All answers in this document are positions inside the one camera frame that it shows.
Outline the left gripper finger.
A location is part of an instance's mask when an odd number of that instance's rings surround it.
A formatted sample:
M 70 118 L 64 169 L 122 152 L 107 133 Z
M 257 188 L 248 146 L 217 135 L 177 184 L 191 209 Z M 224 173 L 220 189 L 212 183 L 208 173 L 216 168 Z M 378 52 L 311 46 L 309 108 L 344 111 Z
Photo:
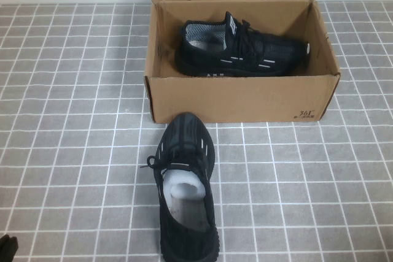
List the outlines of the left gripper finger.
M 9 239 L 9 249 L 8 249 L 8 257 L 9 259 L 13 259 L 16 252 L 18 250 L 18 240 L 16 237 L 11 237 Z
M 9 241 L 9 235 L 7 234 L 1 238 L 1 262 L 9 260 L 9 258 L 7 257 L 8 241 Z

